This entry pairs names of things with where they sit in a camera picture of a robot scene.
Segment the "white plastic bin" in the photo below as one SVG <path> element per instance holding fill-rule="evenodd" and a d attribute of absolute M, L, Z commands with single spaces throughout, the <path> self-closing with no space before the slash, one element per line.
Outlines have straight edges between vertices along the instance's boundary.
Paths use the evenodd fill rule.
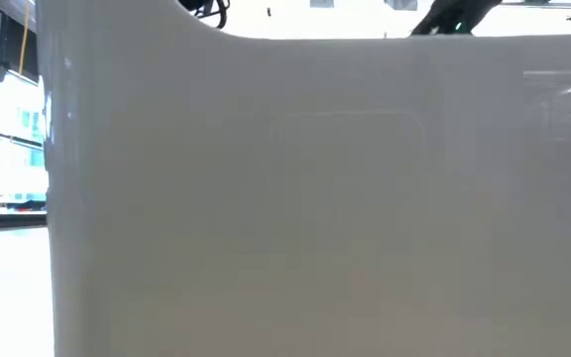
<path fill-rule="evenodd" d="M 571 16 L 491 24 L 37 0 L 55 357 L 571 357 Z"/>

